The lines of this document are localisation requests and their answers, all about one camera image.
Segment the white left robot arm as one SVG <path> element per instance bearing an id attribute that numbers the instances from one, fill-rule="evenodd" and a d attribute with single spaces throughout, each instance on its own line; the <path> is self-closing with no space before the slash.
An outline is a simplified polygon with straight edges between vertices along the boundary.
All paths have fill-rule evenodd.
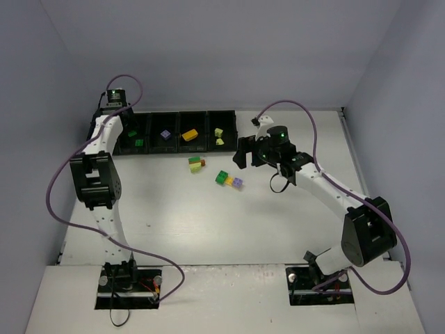
<path id="1" fill-rule="evenodd" d="M 70 159 L 70 170 L 77 198 L 90 210 L 104 247 L 104 274 L 99 279 L 111 295 L 130 292 L 137 283 L 138 270 L 133 253 L 127 249 L 119 214 L 122 185 L 112 160 L 112 153 L 125 121 L 133 115 L 128 109 L 124 116 L 107 117 L 128 106 L 125 90 L 108 89 L 104 108 L 98 107 L 93 115 L 87 139 L 91 142 Z"/>

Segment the yellow curved lego brick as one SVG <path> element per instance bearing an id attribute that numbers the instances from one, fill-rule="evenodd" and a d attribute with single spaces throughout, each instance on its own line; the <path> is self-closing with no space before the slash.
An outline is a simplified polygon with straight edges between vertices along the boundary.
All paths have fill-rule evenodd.
<path id="1" fill-rule="evenodd" d="M 199 133 L 196 129 L 188 130 L 187 132 L 184 132 L 181 137 L 184 141 L 190 142 L 198 137 Z"/>

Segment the lime rounded lego brick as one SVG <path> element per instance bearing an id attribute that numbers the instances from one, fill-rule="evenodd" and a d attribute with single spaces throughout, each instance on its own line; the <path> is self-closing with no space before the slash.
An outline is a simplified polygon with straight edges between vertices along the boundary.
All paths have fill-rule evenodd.
<path id="1" fill-rule="evenodd" d="M 219 128 L 215 128 L 214 130 L 215 137 L 221 138 L 223 134 L 223 130 Z"/>

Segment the green lime brown lego cluster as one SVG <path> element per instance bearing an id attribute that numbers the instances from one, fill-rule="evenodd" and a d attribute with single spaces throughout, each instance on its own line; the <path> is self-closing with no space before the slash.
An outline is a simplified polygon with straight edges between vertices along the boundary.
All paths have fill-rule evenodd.
<path id="1" fill-rule="evenodd" d="M 197 173 L 206 165 L 205 159 L 201 157 L 191 157 L 188 159 L 190 172 Z"/>

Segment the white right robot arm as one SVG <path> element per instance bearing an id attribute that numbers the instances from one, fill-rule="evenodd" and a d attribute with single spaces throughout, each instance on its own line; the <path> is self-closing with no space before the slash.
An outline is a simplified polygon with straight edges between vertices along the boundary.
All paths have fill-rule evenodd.
<path id="1" fill-rule="evenodd" d="M 246 168 L 248 153 L 254 167 L 273 167 L 287 184 L 308 191 L 342 221 L 341 241 L 337 245 L 319 255 L 304 256 L 321 275 L 332 275 L 350 266 L 363 267 L 396 246 L 396 233 L 387 223 L 391 218 L 387 201 L 330 184 L 314 158 L 298 151 L 290 142 L 285 126 L 271 127 L 263 137 L 239 138 L 233 160 L 240 169 Z"/>

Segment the purple small lego brick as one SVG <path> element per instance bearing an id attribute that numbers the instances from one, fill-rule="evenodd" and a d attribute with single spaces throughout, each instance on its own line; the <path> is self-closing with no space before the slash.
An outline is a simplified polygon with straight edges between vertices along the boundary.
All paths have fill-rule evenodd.
<path id="1" fill-rule="evenodd" d="M 241 190 L 243 186 L 243 180 L 237 177 L 234 177 L 232 180 L 232 187 L 237 190 Z"/>

